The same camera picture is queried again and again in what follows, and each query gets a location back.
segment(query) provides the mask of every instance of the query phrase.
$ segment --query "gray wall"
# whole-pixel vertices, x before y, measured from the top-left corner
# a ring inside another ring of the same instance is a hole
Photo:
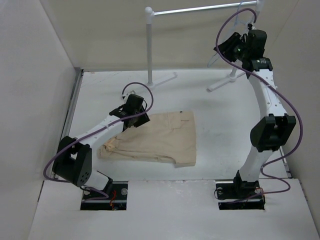
[[[85,69],[145,69],[145,7],[154,11],[194,8],[241,0],[41,0],[74,66]],[[265,0],[258,26],[267,50],[298,0]],[[236,8],[158,16],[153,24],[156,68],[206,68],[219,28]],[[251,18],[243,13],[241,20]],[[226,67],[219,61],[215,67]]]
[[[0,1],[0,239],[28,238],[75,71],[39,0]]]
[[[292,175],[299,178],[320,231],[320,1],[299,0],[270,50],[274,79],[301,114],[304,136],[300,148],[288,158]],[[298,127],[285,146],[290,151]]]

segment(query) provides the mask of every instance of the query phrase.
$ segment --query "fabric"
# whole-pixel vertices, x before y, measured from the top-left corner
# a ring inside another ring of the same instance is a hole
[[[197,157],[194,113],[167,112],[149,118],[144,125],[128,128],[109,139],[99,148],[98,157],[194,166]]]

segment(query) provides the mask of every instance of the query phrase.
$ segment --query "table surface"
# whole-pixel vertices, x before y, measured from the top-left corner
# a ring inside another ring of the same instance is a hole
[[[251,148],[250,131],[260,120],[259,107],[252,86],[245,76],[213,92],[206,87],[225,77],[228,69],[172,69],[153,71],[154,82],[177,78],[157,86],[152,113],[193,111],[196,121],[197,158],[195,166],[175,167],[171,163],[98,159],[92,164],[115,181],[128,180],[201,180],[232,179],[247,159]],[[84,73],[70,136],[91,129],[108,113],[123,104],[120,93],[130,82],[147,82],[146,71]],[[147,102],[149,93],[136,90]],[[281,156],[277,151],[271,160]],[[282,161],[266,167],[265,172],[287,178]]]
[[[79,188],[46,180],[29,240],[319,240],[299,181],[287,181],[291,190],[266,195],[265,210],[219,210],[214,180],[134,180],[126,211],[84,211]]]

